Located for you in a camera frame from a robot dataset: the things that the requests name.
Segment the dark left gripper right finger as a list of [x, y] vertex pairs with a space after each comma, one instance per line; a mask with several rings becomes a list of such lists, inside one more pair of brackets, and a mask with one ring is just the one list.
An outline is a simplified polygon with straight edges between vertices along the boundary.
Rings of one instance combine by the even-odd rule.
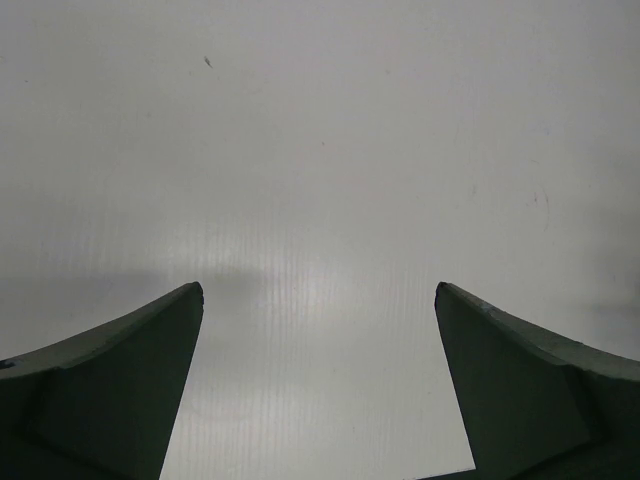
[[638, 478], [638, 361], [452, 283], [439, 283], [434, 307], [474, 461], [452, 478]]

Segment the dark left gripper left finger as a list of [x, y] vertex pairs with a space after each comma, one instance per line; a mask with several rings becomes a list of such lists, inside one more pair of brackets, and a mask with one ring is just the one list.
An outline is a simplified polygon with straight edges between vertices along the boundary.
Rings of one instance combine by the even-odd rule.
[[2, 478], [159, 478], [203, 313], [201, 285], [187, 283], [2, 360]]

